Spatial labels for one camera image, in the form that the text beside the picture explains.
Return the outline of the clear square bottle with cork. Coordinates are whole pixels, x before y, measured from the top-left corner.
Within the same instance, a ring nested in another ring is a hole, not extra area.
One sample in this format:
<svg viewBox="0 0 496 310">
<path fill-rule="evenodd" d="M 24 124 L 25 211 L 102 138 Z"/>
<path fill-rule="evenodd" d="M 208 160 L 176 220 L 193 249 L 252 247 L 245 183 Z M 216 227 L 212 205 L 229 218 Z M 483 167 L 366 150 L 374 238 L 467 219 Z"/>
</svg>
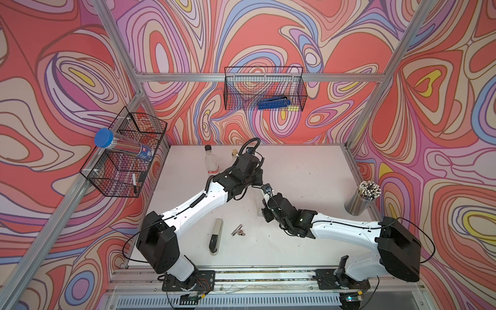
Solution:
<svg viewBox="0 0 496 310">
<path fill-rule="evenodd" d="M 258 217 L 263 217 L 263 209 L 266 207 L 266 194 L 261 188 L 253 189 L 253 199 Z"/>
</svg>

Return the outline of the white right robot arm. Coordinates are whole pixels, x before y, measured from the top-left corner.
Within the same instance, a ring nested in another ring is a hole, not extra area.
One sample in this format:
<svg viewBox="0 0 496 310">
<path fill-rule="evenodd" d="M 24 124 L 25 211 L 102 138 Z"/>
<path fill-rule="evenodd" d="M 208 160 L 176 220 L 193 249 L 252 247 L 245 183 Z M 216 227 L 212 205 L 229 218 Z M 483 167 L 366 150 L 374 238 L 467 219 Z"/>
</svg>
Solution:
<svg viewBox="0 0 496 310">
<path fill-rule="evenodd" d="M 421 242 L 395 218 L 385 216 L 379 222 L 333 218 L 297 209 L 280 193 L 264 194 L 262 203 L 266 222 L 277 221 L 289 236 L 338 240 L 368 250 L 359 256 L 344 255 L 337 278 L 361 282 L 390 274 L 406 282 L 420 280 Z"/>
</svg>

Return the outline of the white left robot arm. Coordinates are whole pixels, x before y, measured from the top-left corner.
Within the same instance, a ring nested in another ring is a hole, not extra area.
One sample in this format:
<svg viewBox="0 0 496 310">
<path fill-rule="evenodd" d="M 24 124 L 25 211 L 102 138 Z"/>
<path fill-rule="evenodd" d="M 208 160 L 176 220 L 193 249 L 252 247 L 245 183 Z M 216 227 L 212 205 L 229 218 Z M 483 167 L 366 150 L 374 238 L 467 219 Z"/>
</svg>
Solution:
<svg viewBox="0 0 496 310">
<path fill-rule="evenodd" d="M 150 212 L 143 221 L 136 248 L 157 274 L 168 273 L 181 282 L 188 281 L 196 267 L 180 253 L 178 240 L 204 216 L 245 190 L 262 184 L 262 161 L 257 156 L 241 154 L 234 165 L 207 179 L 205 189 L 182 205 L 162 214 Z"/>
</svg>

